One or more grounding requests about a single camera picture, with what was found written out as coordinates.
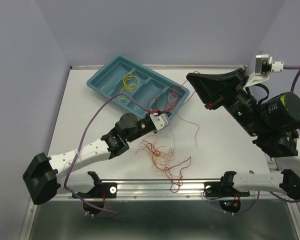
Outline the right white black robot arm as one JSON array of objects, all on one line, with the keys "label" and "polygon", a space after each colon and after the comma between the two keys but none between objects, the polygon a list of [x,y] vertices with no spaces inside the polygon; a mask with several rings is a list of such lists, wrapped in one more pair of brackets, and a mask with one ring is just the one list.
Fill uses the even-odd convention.
[{"label": "right white black robot arm", "polygon": [[208,110],[220,107],[253,137],[253,143],[285,169],[251,174],[227,171],[220,180],[221,192],[264,191],[285,195],[289,203],[300,202],[300,98],[291,92],[268,101],[246,92],[251,77],[238,68],[223,74],[189,73],[186,76]]}]

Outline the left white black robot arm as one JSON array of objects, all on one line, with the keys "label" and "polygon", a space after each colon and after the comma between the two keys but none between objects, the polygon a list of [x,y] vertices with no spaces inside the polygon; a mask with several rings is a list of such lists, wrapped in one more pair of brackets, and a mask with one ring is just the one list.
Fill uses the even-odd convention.
[{"label": "left white black robot arm", "polygon": [[116,158],[129,150],[129,143],[150,132],[157,133],[170,123],[171,113],[155,111],[137,119],[132,113],[125,113],[114,128],[101,138],[77,149],[46,156],[39,153],[33,157],[22,175],[22,179],[35,205],[41,205],[56,195],[72,190],[74,197],[96,197],[101,193],[101,184],[96,173],[88,172],[85,179],[69,184],[74,172],[97,162]]}]

